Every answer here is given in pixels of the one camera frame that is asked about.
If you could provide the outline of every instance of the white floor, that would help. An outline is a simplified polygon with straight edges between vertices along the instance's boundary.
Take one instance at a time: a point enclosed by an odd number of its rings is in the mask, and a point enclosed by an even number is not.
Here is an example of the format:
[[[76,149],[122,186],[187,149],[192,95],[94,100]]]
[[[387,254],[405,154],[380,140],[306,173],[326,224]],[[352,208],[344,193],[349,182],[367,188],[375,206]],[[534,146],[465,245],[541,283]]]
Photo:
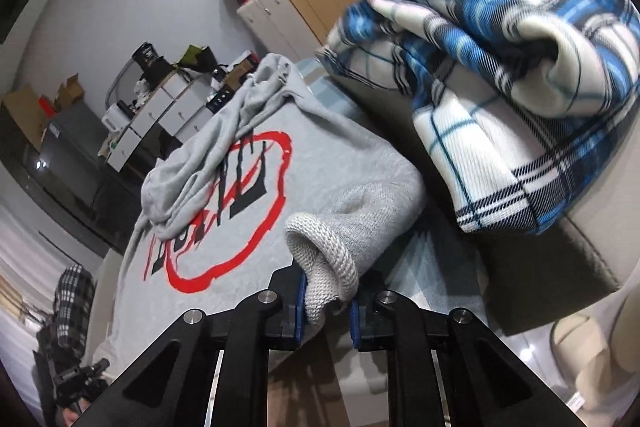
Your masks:
[[[639,284],[640,264],[636,266],[620,291],[583,310],[584,314],[594,317],[598,321],[605,338],[610,337],[614,321],[625,301],[626,295]],[[511,337],[503,337],[502,340],[559,396],[571,395],[572,391],[569,391],[571,383],[563,380],[551,352],[550,334],[552,326],[552,324],[549,324]],[[625,385],[610,393],[606,401],[598,408],[598,411],[612,413],[613,416],[619,418],[629,408],[639,391],[640,375],[634,375]]]

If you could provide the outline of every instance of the gray sofa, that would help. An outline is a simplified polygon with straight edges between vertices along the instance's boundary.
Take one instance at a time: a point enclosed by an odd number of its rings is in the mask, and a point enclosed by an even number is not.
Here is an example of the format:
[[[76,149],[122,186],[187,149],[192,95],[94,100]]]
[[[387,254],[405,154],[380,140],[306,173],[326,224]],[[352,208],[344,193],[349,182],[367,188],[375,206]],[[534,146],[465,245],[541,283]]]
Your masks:
[[[414,131],[411,101],[333,76],[406,158],[454,220],[449,191]],[[510,335],[553,322],[620,289],[640,257],[640,123],[588,192],[540,235],[462,234],[478,247],[487,311]]]

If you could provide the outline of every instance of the cardboard box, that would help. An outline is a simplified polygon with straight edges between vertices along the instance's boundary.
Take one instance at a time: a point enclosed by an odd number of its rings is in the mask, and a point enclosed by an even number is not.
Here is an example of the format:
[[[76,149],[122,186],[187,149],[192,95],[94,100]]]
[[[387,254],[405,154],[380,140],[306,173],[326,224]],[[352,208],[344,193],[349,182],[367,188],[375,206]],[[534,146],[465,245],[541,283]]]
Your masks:
[[[7,93],[2,103],[27,140],[40,151],[48,119],[31,86],[26,84],[22,89]]]
[[[65,84],[60,84],[58,88],[58,94],[53,101],[53,107],[57,111],[62,111],[67,107],[71,107],[78,100],[84,97],[84,89],[78,82],[78,74],[69,77]]]

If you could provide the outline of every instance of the drawer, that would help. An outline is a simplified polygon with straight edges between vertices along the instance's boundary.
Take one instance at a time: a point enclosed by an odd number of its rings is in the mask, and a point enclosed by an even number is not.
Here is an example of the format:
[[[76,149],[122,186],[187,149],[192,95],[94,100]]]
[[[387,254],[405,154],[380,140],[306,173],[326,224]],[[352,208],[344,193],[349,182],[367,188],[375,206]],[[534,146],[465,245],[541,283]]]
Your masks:
[[[201,108],[190,121],[188,121],[180,131],[175,134],[175,137],[180,142],[185,143],[192,136],[195,136],[200,129],[202,129],[209,120],[213,117],[213,113],[206,107]]]
[[[194,81],[164,114],[159,124],[167,133],[175,136],[190,118],[207,103],[209,91],[209,86],[203,82]]]
[[[162,89],[164,89],[168,95],[175,100],[185,89],[187,89],[188,86],[189,83],[181,77],[180,74],[175,73],[174,76],[164,83]]]
[[[156,89],[154,95],[143,105],[140,112],[131,121],[131,128],[139,136],[145,136],[155,124],[166,108],[174,101],[164,90]]]
[[[120,172],[129,156],[136,150],[142,138],[134,133],[131,129],[127,129],[120,138],[116,148],[111,151],[107,163],[117,172]]]

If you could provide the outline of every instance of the blue and white plaid fabric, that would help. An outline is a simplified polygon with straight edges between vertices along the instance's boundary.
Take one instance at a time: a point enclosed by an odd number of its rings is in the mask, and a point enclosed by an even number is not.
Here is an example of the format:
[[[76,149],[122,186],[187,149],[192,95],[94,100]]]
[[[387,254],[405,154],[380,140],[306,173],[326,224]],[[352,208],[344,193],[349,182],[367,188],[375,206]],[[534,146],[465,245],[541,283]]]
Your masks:
[[[541,232],[632,123],[639,43],[630,0],[361,0],[318,57],[413,97],[463,230]]]

